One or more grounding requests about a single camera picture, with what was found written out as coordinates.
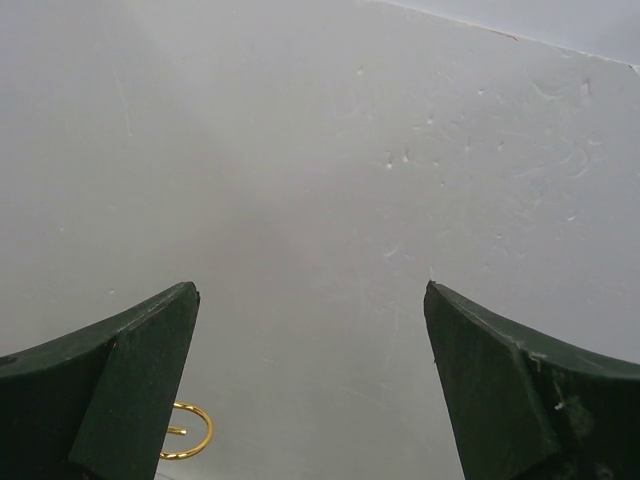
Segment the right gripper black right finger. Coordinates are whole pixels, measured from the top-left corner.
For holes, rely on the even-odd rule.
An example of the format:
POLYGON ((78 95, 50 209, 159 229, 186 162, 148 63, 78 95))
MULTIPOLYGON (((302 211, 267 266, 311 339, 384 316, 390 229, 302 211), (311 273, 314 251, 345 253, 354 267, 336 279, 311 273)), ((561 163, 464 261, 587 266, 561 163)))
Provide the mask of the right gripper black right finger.
POLYGON ((465 478, 638 478, 638 365, 434 281, 424 315, 465 478))

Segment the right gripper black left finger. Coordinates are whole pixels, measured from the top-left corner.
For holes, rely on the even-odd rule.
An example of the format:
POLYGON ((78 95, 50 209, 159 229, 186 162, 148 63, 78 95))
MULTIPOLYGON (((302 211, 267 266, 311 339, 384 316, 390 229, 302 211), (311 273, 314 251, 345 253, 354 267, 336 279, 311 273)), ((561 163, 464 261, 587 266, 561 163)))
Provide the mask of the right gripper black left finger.
POLYGON ((151 479, 200 306, 178 283, 1 359, 4 479, 151 479))

